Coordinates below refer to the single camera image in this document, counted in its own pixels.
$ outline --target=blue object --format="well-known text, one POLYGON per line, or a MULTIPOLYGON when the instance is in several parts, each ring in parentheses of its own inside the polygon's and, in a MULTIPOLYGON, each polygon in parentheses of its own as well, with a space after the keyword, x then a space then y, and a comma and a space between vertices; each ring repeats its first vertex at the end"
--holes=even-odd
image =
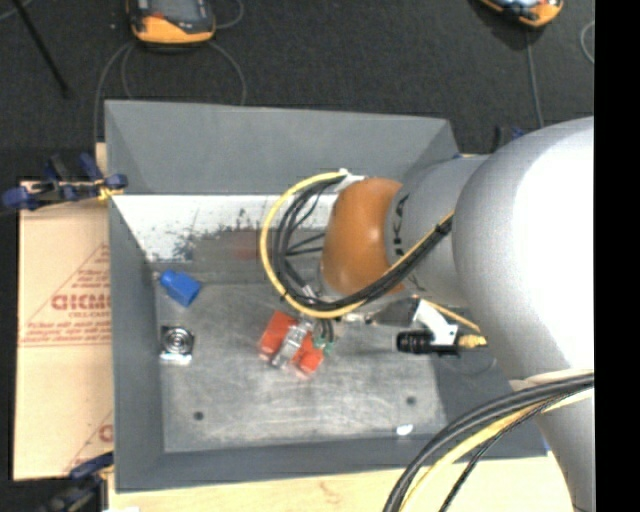
POLYGON ((62 197, 65 201, 77 201, 80 199, 78 192, 71 185, 62 185, 60 187, 60 191, 62 192, 62 197))
POLYGON ((187 307, 200 291, 200 283, 184 272, 165 270, 160 276, 160 284, 167 289, 169 297, 187 307))
POLYGON ((121 190, 129 184, 124 174, 112 174, 104 179, 104 184, 110 190, 121 190))
POLYGON ((98 181, 104 178, 98 164, 89 153, 80 153, 80 167, 91 181, 98 181))
POLYGON ((35 196, 29 193, 26 187, 14 187, 2 194, 2 204, 7 208, 16 210, 35 210, 40 206, 35 196))
POLYGON ((102 455, 98 455, 97 457, 83 462, 79 466, 73 468, 69 472, 69 478, 71 480, 82 480, 83 478, 87 478, 88 476, 93 475, 101 469, 113 466, 113 462, 113 452, 103 453, 102 455))
POLYGON ((525 131, 522 128, 518 128, 517 126, 511 127, 511 140, 519 139, 525 135, 525 131))

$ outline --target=cardboard box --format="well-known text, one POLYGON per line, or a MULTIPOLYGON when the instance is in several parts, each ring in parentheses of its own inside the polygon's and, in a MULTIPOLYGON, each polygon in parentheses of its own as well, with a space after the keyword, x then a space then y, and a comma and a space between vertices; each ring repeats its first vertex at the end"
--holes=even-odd
POLYGON ((13 477, 113 449, 107 205, 20 213, 13 477))

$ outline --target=green component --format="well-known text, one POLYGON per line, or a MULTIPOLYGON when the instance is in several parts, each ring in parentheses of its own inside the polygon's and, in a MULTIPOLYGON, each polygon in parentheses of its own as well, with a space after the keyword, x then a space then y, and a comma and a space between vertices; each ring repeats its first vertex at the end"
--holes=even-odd
POLYGON ((327 340, 324 336, 314 336, 313 337, 313 348, 322 348, 327 344, 327 340))
POLYGON ((335 342, 334 341, 329 341, 329 342, 325 343, 324 348, 323 348, 324 354, 327 355, 327 356, 329 354, 331 354, 331 352, 333 352, 333 347, 334 346, 335 346, 335 342))

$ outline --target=red object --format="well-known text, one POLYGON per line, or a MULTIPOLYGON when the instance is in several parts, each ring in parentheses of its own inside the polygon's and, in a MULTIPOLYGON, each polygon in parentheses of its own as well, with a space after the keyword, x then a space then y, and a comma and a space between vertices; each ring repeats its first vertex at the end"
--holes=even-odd
MULTIPOLYGON (((295 318, 282 311, 276 311, 260 338, 260 351, 265 356, 272 357, 280 349, 289 328, 297 323, 295 318)), ((313 373, 318 369, 323 359, 324 352, 322 349, 313 346, 311 333, 307 333, 302 340, 302 345, 291 358, 291 363, 295 364, 304 373, 313 373)))

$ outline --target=clamp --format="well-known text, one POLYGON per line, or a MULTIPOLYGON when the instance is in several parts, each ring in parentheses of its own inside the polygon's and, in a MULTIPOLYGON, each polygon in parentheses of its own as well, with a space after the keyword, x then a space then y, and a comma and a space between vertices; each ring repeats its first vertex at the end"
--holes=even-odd
POLYGON ((73 179, 60 156, 51 156, 43 170, 43 180, 29 186, 10 188, 2 194, 2 203, 7 208, 33 211, 52 204, 106 198, 129 184, 124 174, 105 178, 88 153, 80 154, 79 164, 84 176, 73 179))
POLYGON ((97 500, 100 510, 104 510, 108 486, 101 472, 113 463, 113 452, 107 452, 73 468, 68 475, 69 486, 40 505, 36 512, 79 512, 93 499, 97 500))

